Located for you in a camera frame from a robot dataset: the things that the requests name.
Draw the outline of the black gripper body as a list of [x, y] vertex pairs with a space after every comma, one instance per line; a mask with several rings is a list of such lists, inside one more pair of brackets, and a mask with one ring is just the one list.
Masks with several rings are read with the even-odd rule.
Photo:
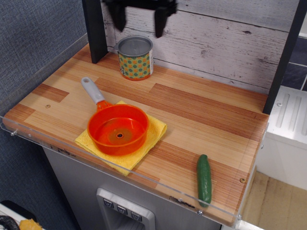
[[146, 10], [166, 10], [167, 14], [174, 14], [177, 12], [176, 0], [103, 0], [108, 7], [133, 7]]

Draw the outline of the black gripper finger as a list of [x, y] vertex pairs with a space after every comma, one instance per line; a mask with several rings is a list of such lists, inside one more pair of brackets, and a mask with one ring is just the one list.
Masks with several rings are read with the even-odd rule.
[[155, 36], [160, 38], [163, 35], [164, 28], [168, 19], [167, 7], [158, 7], [154, 12]]
[[122, 32], [126, 25], [125, 6], [118, 2], [109, 2], [107, 3], [107, 7], [113, 20], [114, 26]]

